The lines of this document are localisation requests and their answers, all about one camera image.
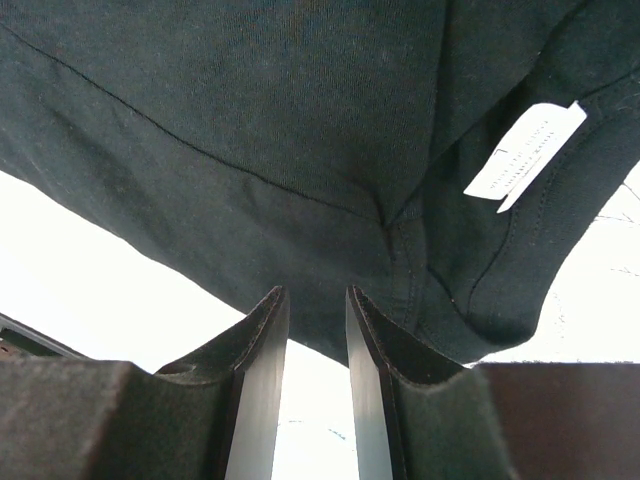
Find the black t shirt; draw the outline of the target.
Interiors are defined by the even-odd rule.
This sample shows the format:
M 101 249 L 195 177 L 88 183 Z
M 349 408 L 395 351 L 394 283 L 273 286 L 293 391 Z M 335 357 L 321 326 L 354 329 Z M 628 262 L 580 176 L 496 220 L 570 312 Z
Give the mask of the black t shirt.
M 638 159 L 635 1 L 1 5 L 2 170 L 339 362 L 528 341 Z

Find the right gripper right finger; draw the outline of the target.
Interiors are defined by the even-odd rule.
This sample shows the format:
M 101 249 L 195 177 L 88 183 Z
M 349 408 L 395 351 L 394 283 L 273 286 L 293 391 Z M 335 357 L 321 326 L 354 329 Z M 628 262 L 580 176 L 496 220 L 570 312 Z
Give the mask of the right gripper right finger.
M 346 337 L 360 478 L 509 478 L 482 372 L 430 349 L 355 286 Z

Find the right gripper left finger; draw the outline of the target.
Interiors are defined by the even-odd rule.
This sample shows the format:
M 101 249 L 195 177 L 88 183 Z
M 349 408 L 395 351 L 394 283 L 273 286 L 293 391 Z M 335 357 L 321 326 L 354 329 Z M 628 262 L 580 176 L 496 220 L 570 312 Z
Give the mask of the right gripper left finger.
M 218 391 L 201 479 L 272 476 L 289 317 L 289 294 L 275 287 L 243 320 L 155 373 Z

